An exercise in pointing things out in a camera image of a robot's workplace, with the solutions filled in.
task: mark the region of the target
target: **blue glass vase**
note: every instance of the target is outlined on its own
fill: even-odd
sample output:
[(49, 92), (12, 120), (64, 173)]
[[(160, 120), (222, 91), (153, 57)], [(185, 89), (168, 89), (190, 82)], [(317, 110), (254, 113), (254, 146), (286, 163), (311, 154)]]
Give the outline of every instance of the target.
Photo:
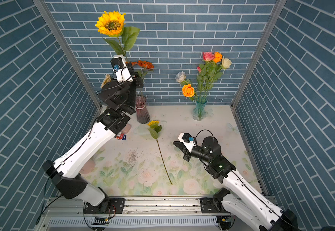
[(205, 106), (207, 101), (204, 103), (199, 103), (196, 101), (196, 108), (193, 109), (192, 116), (193, 119), (196, 121), (201, 121), (207, 116), (207, 112), (205, 111)]

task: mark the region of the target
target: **orange gerbera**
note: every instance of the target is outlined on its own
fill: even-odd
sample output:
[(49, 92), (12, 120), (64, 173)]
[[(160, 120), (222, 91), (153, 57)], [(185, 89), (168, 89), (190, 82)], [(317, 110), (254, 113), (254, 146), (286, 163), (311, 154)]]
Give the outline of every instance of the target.
[(145, 68), (145, 69), (153, 69), (153, 68), (155, 68), (151, 62), (147, 62), (147, 61), (138, 60), (138, 65), (140, 67)]
[(222, 57), (223, 55), (220, 54), (219, 52), (215, 52), (214, 56), (215, 56), (215, 58), (212, 60), (214, 62), (219, 62), (223, 58)]

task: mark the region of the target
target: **orange rose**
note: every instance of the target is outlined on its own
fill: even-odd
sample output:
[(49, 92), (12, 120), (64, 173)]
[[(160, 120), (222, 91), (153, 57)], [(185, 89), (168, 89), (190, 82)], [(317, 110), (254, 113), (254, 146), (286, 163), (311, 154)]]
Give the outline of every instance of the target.
[(182, 88), (182, 91), (183, 91), (183, 95), (185, 97), (192, 97), (192, 96), (194, 96), (194, 89), (191, 86), (191, 84), (184, 85), (184, 87)]
[(220, 54), (219, 52), (215, 52), (215, 58), (212, 60), (214, 62), (219, 62), (223, 57), (223, 55)]

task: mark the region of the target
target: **orange flower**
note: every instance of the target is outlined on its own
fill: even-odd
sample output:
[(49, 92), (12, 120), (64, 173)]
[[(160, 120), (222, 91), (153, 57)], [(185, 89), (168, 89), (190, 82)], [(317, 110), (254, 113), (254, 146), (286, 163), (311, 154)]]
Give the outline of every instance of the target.
[(183, 91), (183, 95), (185, 97), (192, 97), (192, 96), (194, 96), (194, 89), (191, 86), (191, 84), (184, 85), (184, 87), (182, 88), (182, 91)]
[(215, 58), (212, 60), (214, 62), (219, 62), (223, 57), (223, 55), (220, 54), (219, 52), (215, 52)]
[(143, 68), (146, 68), (146, 69), (153, 69), (153, 68), (155, 68), (152, 63), (147, 62), (147, 61), (138, 60), (138, 65), (140, 67), (143, 67)]

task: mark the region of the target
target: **yellow sunflower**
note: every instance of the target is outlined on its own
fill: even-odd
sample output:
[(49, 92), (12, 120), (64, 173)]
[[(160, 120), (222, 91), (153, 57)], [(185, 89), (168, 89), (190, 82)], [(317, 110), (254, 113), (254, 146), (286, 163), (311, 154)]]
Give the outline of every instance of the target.
[(110, 37), (119, 37), (124, 28), (125, 14), (117, 12), (105, 12), (102, 17), (98, 18), (97, 24), (98, 31), (101, 34), (108, 35)]
[(159, 125), (159, 123), (160, 123), (160, 121), (151, 121), (151, 122), (148, 123), (148, 126), (149, 127), (152, 127), (152, 126), (157, 127)]

